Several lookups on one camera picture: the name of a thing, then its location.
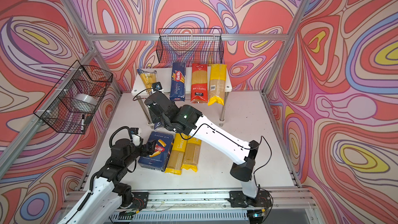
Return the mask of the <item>red spaghetti bag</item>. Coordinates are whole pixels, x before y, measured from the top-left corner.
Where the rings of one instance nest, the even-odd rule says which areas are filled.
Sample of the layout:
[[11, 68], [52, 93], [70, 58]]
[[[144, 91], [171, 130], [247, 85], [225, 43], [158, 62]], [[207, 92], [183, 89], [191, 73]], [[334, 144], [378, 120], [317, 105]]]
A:
[[191, 103], [207, 103], [207, 65], [192, 64]]

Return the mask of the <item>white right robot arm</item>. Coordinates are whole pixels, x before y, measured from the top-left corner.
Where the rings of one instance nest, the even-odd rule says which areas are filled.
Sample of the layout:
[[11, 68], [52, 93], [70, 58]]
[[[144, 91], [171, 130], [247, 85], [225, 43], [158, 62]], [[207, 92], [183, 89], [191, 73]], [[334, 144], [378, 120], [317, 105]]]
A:
[[243, 141], [211, 122], [201, 111], [191, 105], [178, 107], [164, 93], [155, 92], [145, 99], [154, 123], [187, 139], [196, 138], [221, 151], [233, 161], [230, 174], [239, 180], [242, 192], [249, 198], [256, 198], [258, 188], [253, 178], [256, 156], [260, 143]]

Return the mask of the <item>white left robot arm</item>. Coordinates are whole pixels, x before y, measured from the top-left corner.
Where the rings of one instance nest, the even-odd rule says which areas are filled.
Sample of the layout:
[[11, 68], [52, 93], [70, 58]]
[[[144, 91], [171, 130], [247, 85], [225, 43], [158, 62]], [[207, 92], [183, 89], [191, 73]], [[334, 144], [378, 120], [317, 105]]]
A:
[[103, 224], [118, 208], [133, 203], [131, 186], [122, 183], [129, 166], [155, 153], [156, 141], [144, 143], [133, 128], [123, 126], [109, 139], [111, 156], [89, 181], [89, 190], [59, 221], [60, 224]]

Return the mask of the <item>dark blue spaghetti bag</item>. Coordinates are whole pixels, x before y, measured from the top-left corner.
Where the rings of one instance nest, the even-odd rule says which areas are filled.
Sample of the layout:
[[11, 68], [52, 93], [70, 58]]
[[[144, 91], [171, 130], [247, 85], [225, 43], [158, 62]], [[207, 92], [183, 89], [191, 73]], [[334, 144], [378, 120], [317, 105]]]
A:
[[144, 114], [147, 118], [148, 124], [152, 124], [152, 118], [151, 118], [149, 112], [147, 111], [147, 107], [144, 105], [144, 99], [141, 97], [141, 94], [143, 92], [147, 93], [148, 96], [153, 94], [151, 85], [155, 82], [159, 82], [158, 74], [157, 74], [157, 71], [149, 72], [149, 71], [145, 71], [143, 69], [138, 69], [137, 72], [138, 72], [138, 75], [140, 76], [145, 88], [142, 92], [139, 92], [136, 95], [135, 99], [138, 100], [141, 108], [143, 109]]

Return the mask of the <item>blue Barilla spaghetti box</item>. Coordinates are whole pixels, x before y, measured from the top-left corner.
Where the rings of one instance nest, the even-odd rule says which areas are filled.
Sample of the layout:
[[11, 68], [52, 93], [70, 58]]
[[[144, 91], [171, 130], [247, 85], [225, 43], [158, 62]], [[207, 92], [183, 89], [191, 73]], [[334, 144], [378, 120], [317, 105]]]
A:
[[174, 62], [172, 66], [171, 101], [185, 101], [186, 64]]

